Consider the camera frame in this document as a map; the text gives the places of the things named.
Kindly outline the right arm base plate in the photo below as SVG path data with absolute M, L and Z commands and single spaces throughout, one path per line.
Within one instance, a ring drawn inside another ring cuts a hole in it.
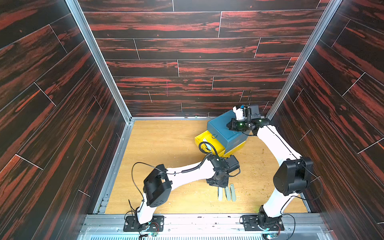
M 245 231 L 283 231 L 285 229 L 282 216 L 270 218 L 261 213 L 259 215 L 243 215 L 240 217 L 240 223 Z

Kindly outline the teal yellow drawer cabinet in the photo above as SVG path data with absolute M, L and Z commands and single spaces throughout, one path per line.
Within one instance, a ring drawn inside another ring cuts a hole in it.
M 235 113 L 230 110 L 207 123 L 207 130 L 195 137 L 198 146 L 201 142 L 211 143 L 217 150 L 220 157 L 229 157 L 241 149 L 248 138 L 241 132 L 230 131 L 227 124 L 236 119 Z

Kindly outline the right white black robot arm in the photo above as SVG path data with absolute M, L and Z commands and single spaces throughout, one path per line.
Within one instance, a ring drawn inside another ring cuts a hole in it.
M 268 201 L 260 207 L 257 225 L 264 231 L 280 227 L 283 211 L 288 204 L 309 187 L 311 177 L 314 176 L 313 161 L 295 151 L 267 119 L 247 122 L 233 118 L 227 123 L 227 128 L 245 135 L 251 131 L 277 159 L 279 168 L 273 177 L 275 189 Z

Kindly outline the yellow drawer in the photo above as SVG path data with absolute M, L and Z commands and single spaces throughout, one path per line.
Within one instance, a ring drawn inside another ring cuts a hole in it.
M 220 157 L 225 154 L 225 147 L 218 141 L 215 135 L 212 135 L 209 131 L 205 131 L 202 134 L 195 137 L 195 143 L 197 146 L 201 144 L 201 149 L 204 152 L 217 153 Z

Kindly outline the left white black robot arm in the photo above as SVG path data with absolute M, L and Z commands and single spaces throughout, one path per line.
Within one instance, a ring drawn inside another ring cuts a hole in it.
M 199 143 L 199 150 L 205 154 L 199 163 L 168 169 L 163 164 L 151 166 L 153 170 L 144 179 L 143 190 L 139 191 L 143 198 L 142 203 L 135 212 L 140 225 L 150 223 L 156 208 L 166 203 L 171 192 L 178 187 L 206 180 L 209 186 L 226 188 L 229 186 L 229 178 L 236 176 L 231 173 L 236 170 L 241 172 L 240 163 L 235 156 L 220 157 L 211 143 Z

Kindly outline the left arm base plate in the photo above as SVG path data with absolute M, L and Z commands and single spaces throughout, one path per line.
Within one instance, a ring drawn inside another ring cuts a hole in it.
M 164 221 L 164 216 L 155 215 L 149 222 L 140 224 L 137 216 L 126 216 L 123 232 L 162 232 L 164 230 Z

